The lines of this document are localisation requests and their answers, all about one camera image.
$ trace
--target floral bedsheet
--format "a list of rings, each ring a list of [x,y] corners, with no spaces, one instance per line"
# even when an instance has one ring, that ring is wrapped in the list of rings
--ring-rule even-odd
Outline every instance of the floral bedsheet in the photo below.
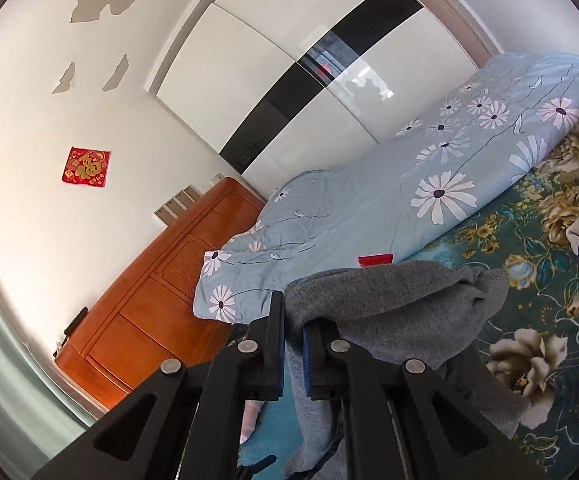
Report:
[[[579,216],[579,124],[538,168],[410,259],[509,273],[509,295],[477,344],[531,401],[513,441],[551,479],[579,465],[579,265],[565,230]]]

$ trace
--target black metal bracket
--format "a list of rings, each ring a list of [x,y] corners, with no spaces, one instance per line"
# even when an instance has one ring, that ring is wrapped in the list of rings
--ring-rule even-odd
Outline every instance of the black metal bracket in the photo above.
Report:
[[[237,468],[246,399],[278,400],[283,390],[284,305],[211,363],[167,360],[33,480],[247,480],[268,457]]]
[[[308,396],[342,403],[349,480],[546,479],[419,359],[376,360],[326,319],[305,326],[303,358]]]
[[[246,399],[283,389],[284,304],[250,324],[214,361],[172,359],[39,470],[32,480],[251,480],[237,466]],[[303,330],[313,400],[341,403],[349,480],[544,480],[531,460],[418,359],[394,365],[320,319]]]

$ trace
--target wooden door frame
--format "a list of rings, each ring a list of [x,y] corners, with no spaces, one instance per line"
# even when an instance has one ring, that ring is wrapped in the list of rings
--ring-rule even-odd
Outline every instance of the wooden door frame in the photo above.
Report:
[[[496,44],[459,0],[419,0],[460,43],[477,67],[500,54]]]

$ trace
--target white daisy flower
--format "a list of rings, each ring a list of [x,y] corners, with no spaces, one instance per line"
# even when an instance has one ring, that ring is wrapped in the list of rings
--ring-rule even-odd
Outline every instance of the white daisy flower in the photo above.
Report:
[[[483,128],[493,130],[497,126],[503,126],[503,123],[507,121],[508,115],[509,110],[506,109],[505,103],[494,101],[486,113],[481,115],[478,120],[481,122]]]
[[[437,149],[438,146],[436,146],[436,144],[430,144],[427,148],[423,148],[421,153],[416,155],[416,160],[420,160],[416,165],[418,166],[419,164],[422,164],[425,160],[431,157]]]
[[[547,153],[547,143],[545,139],[537,140],[533,135],[527,137],[527,144],[519,140],[519,142],[516,143],[516,147],[521,150],[522,158],[512,153],[509,156],[509,161],[519,168],[522,173],[516,174],[511,178],[512,184],[531,170],[532,166],[541,162]]]
[[[438,123],[427,126],[427,136],[439,136],[442,134],[453,134],[459,126],[460,121],[456,118],[447,118]]]
[[[260,251],[265,251],[265,245],[263,245],[263,243],[259,242],[258,240],[254,240],[247,246],[247,250],[250,251],[250,253],[258,253]]]
[[[474,99],[467,105],[467,111],[472,115],[482,114],[492,104],[492,100],[486,95],[481,95],[478,99]]]
[[[281,200],[283,200],[287,195],[288,192],[290,191],[289,187],[286,187],[283,191],[281,191],[279,193],[279,195],[274,199],[274,203],[278,204]]]
[[[469,148],[472,144],[469,142],[469,137],[463,138],[463,135],[465,135],[464,132],[459,132],[453,139],[439,144],[439,150],[441,151],[441,164],[447,163],[449,154],[456,157],[465,155],[464,152],[460,151],[460,148]]]
[[[441,108],[442,116],[454,115],[460,110],[461,102],[458,99],[450,99],[445,101],[443,107]]]
[[[216,319],[231,323],[236,319],[236,310],[230,308],[230,305],[236,303],[232,298],[232,290],[227,285],[218,285],[212,290],[210,303],[210,314],[216,312]]]
[[[465,92],[471,92],[474,88],[478,88],[480,83],[467,83],[458,89],[459,94],[464,94]]]
[[[414,119],[413,121],[409,121],[409,123],[407,123],[399,131],[396,132],[394,137],[400,137],[401,135],[405,135],[410,130],[416,130],[421,126],[423,126],[423,121],[420,119]]]
[[[554,118],[554,126],[559,128],[565,125],[565,131],[569,132],[573,126],[579,121],[579,109],[570,108],[572,100],[567,97],[562,99],[552,99],[548,103],[544,103],[536,115],[540,116],[541,121],[548,121]]]
[[[230,259],[231,254],[223,251],[208,251],[205,253],[205,263],[203,264],[203,276],[211,276],[215,270],[220,269],[221,262],[226,262]]]
[[[250,234],[253,235],[254,233],[259,232],[261,229],[263,229],[263,226],[261,225],[261,221],[257,220],[256,224],[254,224],[249,231],[246,231],[246,234]]]
[[[416,195],[420,198],[413,198],[412,202],[410,202],[412,207],[419,208],[416,216],[422,218],[431,209],[432,223],[443,225],[445,221],[441,207],[441,203],[443,203],[457,220],[460,221],[467,218],[467,213],[463,211],[456,201],[470,207],[476,207],[476,197],[462,191],[463,189],[475,187],[474,182],[471,180],[461,182],[464,178],[465,175],[463,173],[457,173],[452,177],[451,171],[445,171],[440,179],[438,175],[434,175],[428,178],[429,183],[422,180],[416,190]]]

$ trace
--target metal bolt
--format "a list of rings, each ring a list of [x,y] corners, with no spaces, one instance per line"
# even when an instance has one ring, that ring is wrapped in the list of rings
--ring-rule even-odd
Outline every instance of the metal bolt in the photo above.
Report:
[[[420,359],[410,359],[405,363],[405,370],[411,374],[422,374],[425,371],[425,363]]]
[[[238,344],[238,350],[244,354],[251,354],[252,352],[256,352],[257,348],[258,343],[252,339],[243,339]]]
[[[165,375],[175,375],[182,368],[182,364],[178,359],[166,359],[161,363],[161,371]]]
[[[345,339],[336,339],[330,343],[330,348],[334,352],[346,352],[349,350],[349,343]]]

